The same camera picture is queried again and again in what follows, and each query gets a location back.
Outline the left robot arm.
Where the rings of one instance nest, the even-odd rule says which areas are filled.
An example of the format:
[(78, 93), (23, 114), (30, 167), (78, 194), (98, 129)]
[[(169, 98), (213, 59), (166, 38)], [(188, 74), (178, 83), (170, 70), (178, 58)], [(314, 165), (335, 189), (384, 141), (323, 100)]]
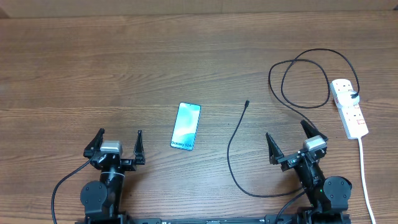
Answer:
[(146, 163), (142, 131), (137, 132), (133, 159), (123, 159), (121, 142), (105, 141), (103, 134), (101, 128), (83, 151), (89, 164), (101, 171), (99, 180), (87, 183), (80, 193), (85, 223), (132, 223), (128, 213), (120, 211), (120, 204), (125, 173), (136, 171), (138, 165)]

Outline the Samsung Galaxy smartphone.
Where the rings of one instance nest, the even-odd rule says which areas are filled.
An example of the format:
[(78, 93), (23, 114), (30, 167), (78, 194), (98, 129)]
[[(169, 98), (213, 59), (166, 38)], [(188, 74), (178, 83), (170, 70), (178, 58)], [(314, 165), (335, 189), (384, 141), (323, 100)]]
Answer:
[(201, 106), (181, 102), (178, 106), (170, 146), (192, 151), (195, 145)]

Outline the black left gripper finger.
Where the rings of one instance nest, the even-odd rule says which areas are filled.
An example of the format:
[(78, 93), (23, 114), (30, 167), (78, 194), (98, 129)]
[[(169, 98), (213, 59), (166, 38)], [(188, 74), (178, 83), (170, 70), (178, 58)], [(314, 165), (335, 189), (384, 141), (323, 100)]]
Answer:
[(105, 130), (103, 128), (99, 129), (99, 131), (97, 132), (97, 134), (93, 138), (93, 140), (85, 147), (85, 149), (83, 151), (84, 157), (93, 157), (95, 152), (100, 150), (100, 147), (103, 143), (104, 132), (105, 132)]
[(146, 163), (144, 147), (142, 143), (142, 131), (137, 131), (137, 141), (134, 146), (134, 163), (135, 165), (144, 165)]

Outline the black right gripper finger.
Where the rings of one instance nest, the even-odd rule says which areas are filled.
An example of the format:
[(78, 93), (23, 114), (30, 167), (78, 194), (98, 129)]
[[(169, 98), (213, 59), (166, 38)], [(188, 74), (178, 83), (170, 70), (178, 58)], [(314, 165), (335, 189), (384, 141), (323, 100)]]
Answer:
[(302, 125), (303, 130), (304, 130), (304, 132), (305, 132), (305, 134), (306, 134), (308, 139), (312, 138), (312, 137), (315, 137), (315, 136), (321, 136), (324, 141), (328, 140), (328, 138), (324, 134), (319, 132), (318, 129), (314, 128), (306, 120), (301, 120), (300, 124)]
[(269, 162), (276, 165), (284, 157), (284, 154), (269, 133), (266, 133), (266, 139), (269, 148)]

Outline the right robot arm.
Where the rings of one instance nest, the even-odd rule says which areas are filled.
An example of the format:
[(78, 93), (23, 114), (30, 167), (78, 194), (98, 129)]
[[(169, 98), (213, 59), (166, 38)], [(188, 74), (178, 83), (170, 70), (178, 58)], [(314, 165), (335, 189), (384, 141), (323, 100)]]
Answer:
[[(348, 200), (352, 183), (342, 176), (325, 177), (319, 166), (320, 159), (326, 156), (328, 138), (302, 120), (300, 124), (307, 136), (302, 148), (285, 156), (270, 134), (266, 134), (269, 147), (269, 160), (279, 164), (282, 171), (293, 169), (303, 188), (303, 192), (287, 202), (276, 215), (266, 215), (266, 223), (350, 223)], [(306, 195), (309, 207), (299, 207), (295, 214), (284, 214), (287, 207), (298, 198)]]

